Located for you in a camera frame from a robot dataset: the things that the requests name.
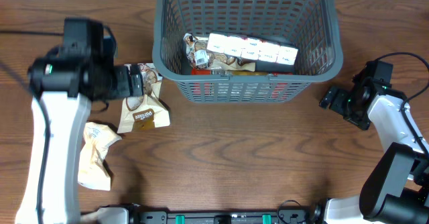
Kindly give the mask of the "brown snack pouch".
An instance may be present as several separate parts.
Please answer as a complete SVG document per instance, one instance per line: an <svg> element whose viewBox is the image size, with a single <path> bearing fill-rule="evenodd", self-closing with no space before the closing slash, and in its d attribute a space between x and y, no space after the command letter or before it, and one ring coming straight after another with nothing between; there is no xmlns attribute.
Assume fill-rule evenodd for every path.
<svg viewBox="0 0 429 224"><path fill-rule="evenodd" d="M186 33L184 34L183 42L186 48L186 57L193 69L255 71L255 62L208 50L208 40Z"/></svg>
<svg viewBox="0 0 429 224"><path fill-rule="evenodd" d="M117 133L170 125L169 111L159 100L163 76L153 63L139 63L136 66L139 67L143 80L143 95L123 100Z"/></svg>

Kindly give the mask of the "orange pasta packet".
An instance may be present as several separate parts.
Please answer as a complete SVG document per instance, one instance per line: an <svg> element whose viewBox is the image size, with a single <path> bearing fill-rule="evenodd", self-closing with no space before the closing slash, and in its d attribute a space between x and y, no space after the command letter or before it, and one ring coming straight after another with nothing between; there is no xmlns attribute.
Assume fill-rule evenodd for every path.
<svg viewBox="0 0 429 224"><path fill-rule="evenodd" d="M277 78L279 75L291 75L291 73L249 72L233 70L197 70L191 71L193 76L220 76L224 80L241 76L266 76ZM251 102L251 101L284 101L290 93L287 93L288 83L227 83L227 82L193 82L190 85L193 98L196 102Z"/></svg>

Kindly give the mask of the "beige paper bag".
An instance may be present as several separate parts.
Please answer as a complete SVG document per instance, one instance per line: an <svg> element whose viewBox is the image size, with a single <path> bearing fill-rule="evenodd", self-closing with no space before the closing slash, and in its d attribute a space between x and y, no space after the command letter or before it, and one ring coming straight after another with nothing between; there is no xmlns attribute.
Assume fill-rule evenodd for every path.
<svg viewBox="0 0 429 224"><path fill-rule="evenodd" d="M111 177L103 166L109 148L119 140L108 125L87 122L84 127L84 146L80 152L78 183L93 190L110 191Z"/></svg>

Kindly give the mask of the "Kleenex tissue multipack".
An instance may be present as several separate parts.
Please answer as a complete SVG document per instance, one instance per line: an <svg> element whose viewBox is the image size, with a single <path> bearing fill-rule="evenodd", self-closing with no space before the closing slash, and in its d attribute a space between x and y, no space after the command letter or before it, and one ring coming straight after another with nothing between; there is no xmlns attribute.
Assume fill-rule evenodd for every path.
<svg viewBox="0 0 429 224"><path fill-rule="evenodd" d="M246 60L258 60L293 66L298 51L294 46L262 40L249 36L211 33L207 49Z"/></svg>

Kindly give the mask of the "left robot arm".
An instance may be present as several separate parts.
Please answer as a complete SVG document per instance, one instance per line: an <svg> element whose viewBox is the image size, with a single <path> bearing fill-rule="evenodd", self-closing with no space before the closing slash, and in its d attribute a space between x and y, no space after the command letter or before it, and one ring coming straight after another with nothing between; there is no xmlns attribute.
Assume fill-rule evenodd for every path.
<svg viewBox="0 0 429 224"><path fill-rule="evenodd" d="M63 43L28 69L34 138L16 223L79 223L78 163L94 101L143 95L138 66L115 66L117 43L99 21L69 17Z"/></svg>

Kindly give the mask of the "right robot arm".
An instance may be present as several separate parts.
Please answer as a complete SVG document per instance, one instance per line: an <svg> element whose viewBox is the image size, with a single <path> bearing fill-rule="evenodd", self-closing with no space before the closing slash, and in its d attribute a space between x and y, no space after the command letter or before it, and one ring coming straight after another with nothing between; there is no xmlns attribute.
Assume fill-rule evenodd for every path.
<svg viewBox="0 0 429 224"><path fill-rule="evenodd" d="M374 126L384 154L360 194L329 199L314 211L315 223L427 223L428 142L403 92L392 89L392 64L366 63L353 88L330 87L319 105L367 130Z"/></svg>

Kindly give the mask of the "grey plastic basket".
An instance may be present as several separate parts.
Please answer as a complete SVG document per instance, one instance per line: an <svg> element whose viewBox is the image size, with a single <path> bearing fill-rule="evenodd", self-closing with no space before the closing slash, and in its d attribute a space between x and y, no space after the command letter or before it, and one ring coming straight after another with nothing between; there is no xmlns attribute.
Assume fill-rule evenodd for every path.
<svg viewBox="0 0 429 224"><path fill-rule="evenodd" d="M298 49L292 66L258 62L254 75L193 75L184 36L244 35ZM292 100L343 66L334 0L156 0L153 62L195 103Z"/></svg>

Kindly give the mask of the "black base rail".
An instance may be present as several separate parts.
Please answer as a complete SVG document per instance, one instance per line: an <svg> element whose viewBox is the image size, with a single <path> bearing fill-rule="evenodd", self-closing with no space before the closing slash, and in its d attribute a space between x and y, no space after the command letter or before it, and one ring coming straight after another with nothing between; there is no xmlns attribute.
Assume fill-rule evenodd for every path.
<svg viewBox="0 0 429 224"><path fill-rule="evenodd" d="M139 205L109 205L83 214L81 223L126 224L281 224L322 223L322 207L282 205L275 211L194 212L142 211Z"/></svg>

